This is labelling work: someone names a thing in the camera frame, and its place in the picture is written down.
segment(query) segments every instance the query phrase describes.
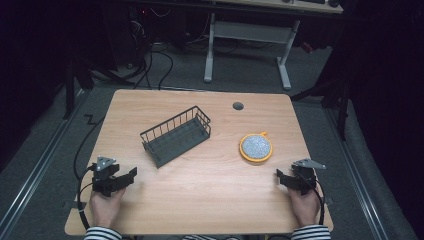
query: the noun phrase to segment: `grommet hole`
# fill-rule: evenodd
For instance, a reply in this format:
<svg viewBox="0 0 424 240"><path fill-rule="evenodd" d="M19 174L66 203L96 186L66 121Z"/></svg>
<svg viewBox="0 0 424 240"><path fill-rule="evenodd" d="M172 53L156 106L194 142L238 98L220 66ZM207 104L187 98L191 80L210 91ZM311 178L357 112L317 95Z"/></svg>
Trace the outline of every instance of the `grommet hole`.
<svg viewBox="0 0 424 240"><path fill-rule="evenodd" d="M243 110L243 108L244 108L244 105L243 105L243 103L241 103L241 102L235 102L235 103L233 103L233 108L235 109L235 110Z"/></svg>

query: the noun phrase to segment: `wooden table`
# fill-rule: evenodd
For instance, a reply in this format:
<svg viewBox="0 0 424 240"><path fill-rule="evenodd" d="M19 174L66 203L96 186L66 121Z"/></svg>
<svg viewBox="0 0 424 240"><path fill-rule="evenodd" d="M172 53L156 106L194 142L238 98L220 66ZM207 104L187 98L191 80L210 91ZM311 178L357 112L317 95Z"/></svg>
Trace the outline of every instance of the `wooden table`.
<svg viewBox="0 0 424 240"><path fill-rule="evenodd" d="M241 102L243 110L235 110ZM211 119L211 137L157 169L140 132L197 105ZM239 141L268 132L273 155L261 164L244 160ZM298 227L276 168L309 157L290 98L283 94L118 90L97 139L97 156L116 158L120 176L138 167L115 229L124 234L265 234ZM91 182L91 172L83 186ZM90 191L84 191L88 201ZM85 210L91 220L88 207ZM326 211L325 224L333 228ZM76 209L65 231L83 235Z"/></svg>

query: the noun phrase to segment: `wrist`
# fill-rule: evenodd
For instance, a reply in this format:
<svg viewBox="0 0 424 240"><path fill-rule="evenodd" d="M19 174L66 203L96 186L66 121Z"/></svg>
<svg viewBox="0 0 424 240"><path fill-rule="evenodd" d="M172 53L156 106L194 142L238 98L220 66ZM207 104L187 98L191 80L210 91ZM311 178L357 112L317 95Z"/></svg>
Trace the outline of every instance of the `wrist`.
<svg viewBox="0 0 424 240"><path fill-rule="evenodd" d="M96 227L104 227L104 228L111 228L112 222L110 220L104 220L104 221L95 221L94 226Z"/></svg>
<svg viewBox="0 0 424 240"><path fill-rule="evenodd" d="M311 225L317 225L315 219L314 220L308 220L308 219L299 219L299 225L300 227L306 227L306 226L311 226Z"/></svg>

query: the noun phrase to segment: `striped sleeve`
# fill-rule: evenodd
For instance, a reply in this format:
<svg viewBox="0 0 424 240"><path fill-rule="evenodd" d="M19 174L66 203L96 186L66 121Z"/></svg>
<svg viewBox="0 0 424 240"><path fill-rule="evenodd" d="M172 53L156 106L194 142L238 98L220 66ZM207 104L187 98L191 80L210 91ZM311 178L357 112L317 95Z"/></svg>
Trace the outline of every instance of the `striped sleeve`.
<svg viewBox="0 0 424 240"><path fill-rule="evenodd" d="M294 230L291 240L329 240L331 239L328 227L323 225L310 225Z"/></svg>
<svg viewBox="0 0 424 240"><path fill-rule="evenodd" d="M122 236L117 231L104 227L91 227L87 229L84 240L121 240Z"/></svg>

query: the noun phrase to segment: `hand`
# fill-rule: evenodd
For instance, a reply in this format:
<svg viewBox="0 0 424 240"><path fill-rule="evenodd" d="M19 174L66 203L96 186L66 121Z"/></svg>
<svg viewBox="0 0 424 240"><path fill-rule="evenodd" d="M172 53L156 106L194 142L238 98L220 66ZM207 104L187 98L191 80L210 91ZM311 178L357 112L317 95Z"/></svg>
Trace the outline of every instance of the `hand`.
<svg viewBox="0 0 424 240"><path fill-rule="evenodd" d="M105 197L99 192L91 193L90 208L93 215L93 226L112 227L118 217L125 189L113 193L111 197Z"/></svg>
<svg viewBox="0 0 424 240"><path fill-rule="evenodd" d="M309 190L307 194L302 196L299 191L290 188L287 188L287 190L300 227L317 224L316 217L321 205L315 192Z"/></svg>

